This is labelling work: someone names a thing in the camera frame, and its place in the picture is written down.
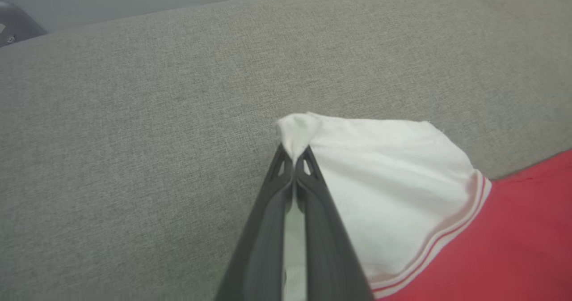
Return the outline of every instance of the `cloth fold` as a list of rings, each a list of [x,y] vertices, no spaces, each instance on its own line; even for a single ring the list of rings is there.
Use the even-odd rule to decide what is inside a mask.
[[[292,160],[311,146],[377,297],[423,271],[470,224],[491,189],[467,155],[429,122],[307,113],[280,119],[278,128]],[[286,220],[286,277],[303,282],[304,259],[291,256],[304,253],[304,245],[289,240],[303,229],[293,218]],[[285,299],[301,300],[302,289],[286,279]]]
[[[470,227],[387,300],[572,300],[571,179],[572,150],[495,181]]]

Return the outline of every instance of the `white fabric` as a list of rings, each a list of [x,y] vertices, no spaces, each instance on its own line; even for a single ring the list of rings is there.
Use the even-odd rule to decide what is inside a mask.
[[[490,182],[429,122],[313,113],[278,121],[292,160],[310,145],[376,297],[411,281],[476,216]],[[304,300],[303,216],[286,218],[286,300]]]

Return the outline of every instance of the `gray fabric surface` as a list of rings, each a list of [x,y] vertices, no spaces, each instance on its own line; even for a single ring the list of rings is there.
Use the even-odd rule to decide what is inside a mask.
[[[572,0],[235,0],[0,49],[2,299],[208,300],[277,140],[429,120],[491,178],[572,147]]]

